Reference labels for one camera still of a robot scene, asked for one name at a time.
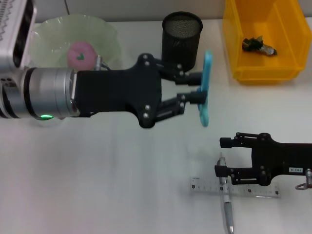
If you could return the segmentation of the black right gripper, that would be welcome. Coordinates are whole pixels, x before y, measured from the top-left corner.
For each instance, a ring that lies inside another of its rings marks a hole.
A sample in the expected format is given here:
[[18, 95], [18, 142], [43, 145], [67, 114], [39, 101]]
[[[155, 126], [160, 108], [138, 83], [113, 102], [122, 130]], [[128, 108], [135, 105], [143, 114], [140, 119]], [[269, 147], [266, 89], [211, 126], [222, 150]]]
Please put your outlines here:
[[234, 138], [221, 137], [221, 148], [251, 148], [252, 168], [230, 168], [215, 165], [217, 177], [231, 178], [232, 185], [259, 184], [268, 186], [276, 176], [305, 176], [306, 186], [312, 185], [312, 145], [280, 143], [269, 134], [237, 132]]

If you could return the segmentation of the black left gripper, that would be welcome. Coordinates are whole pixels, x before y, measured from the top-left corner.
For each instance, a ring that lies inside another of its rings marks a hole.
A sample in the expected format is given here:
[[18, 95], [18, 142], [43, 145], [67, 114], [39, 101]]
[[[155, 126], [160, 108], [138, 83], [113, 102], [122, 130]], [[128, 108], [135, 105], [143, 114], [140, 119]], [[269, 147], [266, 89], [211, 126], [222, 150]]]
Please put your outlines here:
[[200, 86], [202, 73], [185, 72], [181, 64], [142, 54], [126, 70], [79, 71], [75, 104], [81, 114], [130, 112], [142, 128], [152, 128], [161, 103], [161, 78], [176, 85]]

